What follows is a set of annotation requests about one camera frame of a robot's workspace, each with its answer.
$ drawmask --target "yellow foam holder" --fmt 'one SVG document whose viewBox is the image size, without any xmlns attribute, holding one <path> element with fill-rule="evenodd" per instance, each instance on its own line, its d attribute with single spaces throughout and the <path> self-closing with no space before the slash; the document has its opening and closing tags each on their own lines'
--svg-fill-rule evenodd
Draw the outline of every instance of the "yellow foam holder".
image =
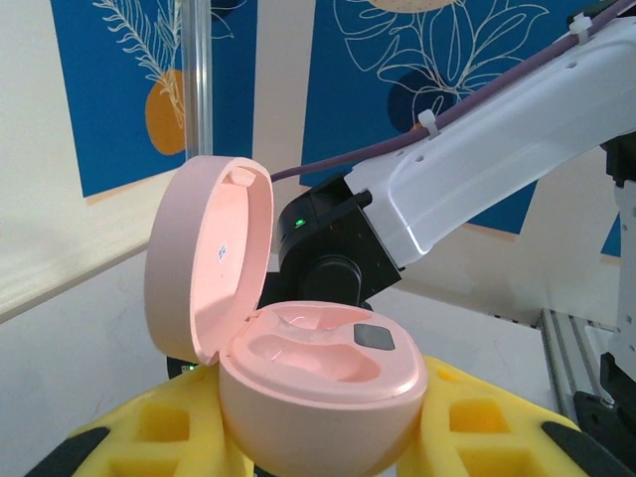
<svg viewBox="0 0 636 477">
<path fill-rule="evenodd" d="M 541 429 L 545 421 L 576 429 L 571 421 L 425 361 L 430 377 L 420 426 L 397 463 L 399 477 L 585 475 Z M 218 367 L 198 367 L 73 435 L 102 426 L 110 433 L 76 477 L 252 476 L 253 463 L 224 433 Z"/>
</svg>

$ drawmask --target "white line drawing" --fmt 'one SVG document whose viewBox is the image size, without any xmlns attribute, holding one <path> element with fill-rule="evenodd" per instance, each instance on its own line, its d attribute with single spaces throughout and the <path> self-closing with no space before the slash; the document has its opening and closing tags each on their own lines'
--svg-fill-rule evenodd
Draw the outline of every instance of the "white line drawing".
<svg viewBox="0 0 636 477">
<path fill-rule="evenodd" d="M 244 5 L 241 0 L 231 7 L 212 7 L 211 15 L 220 30 L 213 40 L 234 38 L 232 29 L 222 17 L 223 11 Z M 144 12 L 141 0 L 97 0 L 92 5 L 109 11 L 102 17 L 109 32 L 123 36 L 117 40 L 122 50 L 135 55 L 137 65 L 148 70 L 146 78 L 162 86 L 161 94 L 168 94 L 177 123 L 183 128 L 184 103 L 177 83 L 176 65 L 181 46 L 181 0 L 157 0 L 157 19 L 152 22 Z"/>
<path fill-rule="evenodd" d="M 435 113 L 444 95 L 461 100 L 519 63 L 522 59 L 516 53 L 537 19 L 549 13 L 541 5 L 491 1 L 489 11 L 481 2 L 473 0 L 471 11 L 466 6 L 470 0 L 455 0 L 438 10 L 394 13 L 366 0 L 333 0 L 333 14 L 349 56 L 361 72 L 375 72 L 379 80 L 413 93 L 411 116 L 416 123 L 418 95 L 438 93 L 432 101 Z M 347 20 L 352 9 L 357 15 L 350 27 Z M 422 81 L 425 85 L 413 88 L 400 82 L 411 72 L 427 79 Z"/>
</svg>

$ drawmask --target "white label sticker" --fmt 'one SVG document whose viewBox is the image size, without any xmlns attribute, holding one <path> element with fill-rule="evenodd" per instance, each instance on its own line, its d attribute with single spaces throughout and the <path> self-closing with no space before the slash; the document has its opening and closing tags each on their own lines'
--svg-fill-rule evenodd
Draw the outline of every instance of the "white label sticker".
<svg viewBox="0 0 636 477">
<path fill-rule="evenodd" d="M 221 246 L 219 247 L 219 263 L 221 263 L 223 261 L 223 257 L 226 256 L 226 245 L 224 243 L 221 244 Z"/>
</svg>

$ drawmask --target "purple cable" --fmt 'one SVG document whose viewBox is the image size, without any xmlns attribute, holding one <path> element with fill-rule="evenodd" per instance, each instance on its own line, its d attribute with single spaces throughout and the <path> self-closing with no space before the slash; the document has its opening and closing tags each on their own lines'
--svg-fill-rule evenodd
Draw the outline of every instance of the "purple cable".
<svg viewBox="0 0 636 477">
<path fill-rule="evenodd" d="M 592 20 L 592 26 L 589 29 L 589 36 L 591 37 L 596 32 L 604 28 L 610 21 L 612 21 L 618 15 L 630 8 L 634 3 L 634 0 L 618 0 L 610 7 L 607 7 L 606 10 L 598 14 Z M 563 53 L 576 46 L 577 44 L 578 37 L 576 35 L 568 35 L 561 38 L 557 42 L 554 42 L 549 47 L 544 48 L 540 52 L 532 55 L 524 62 L 519 63 L 507 72 L 496 77 L 488 84 L 477 89 L 465 99 L 459 101 L 454 106 L 442 112 L 439 116 L 437 116 L 437 127 L 439 129 L 442 129 L 443 127 L 448 126 L 450 123 L 456 121 L 464 114 L 472 110 L 474 107 L 490 99 L 496 93 L 506 88 L 513 82 L 520 80 L 534 70 L 537 70 L 553 59 L 561 56 Z M 324 159 L 312 164 L 306 164 L 304 166 L 297 166 L 290 169 L 285 169 L 283 171 L 272 174 L 271 182 L 280 181 L 281 179 L 298 176 L 300 174 L 324 171 L 325 169 L 331 169 L 332 167 L 373 159 L 375 157 L 403 149 L 404 147 L 409 146 L 417 141 L 421 141 L 426 137 L 428 137 L 428 130 L 426 128 L 416 129 L 402 134 L 398 137 L 387 139 L 371 146 L 363 147 L 362 149 L 347 152 L 345 154 L 340 154 L 339 156 L 330 157 L 329 159 Z"/>
</svg>

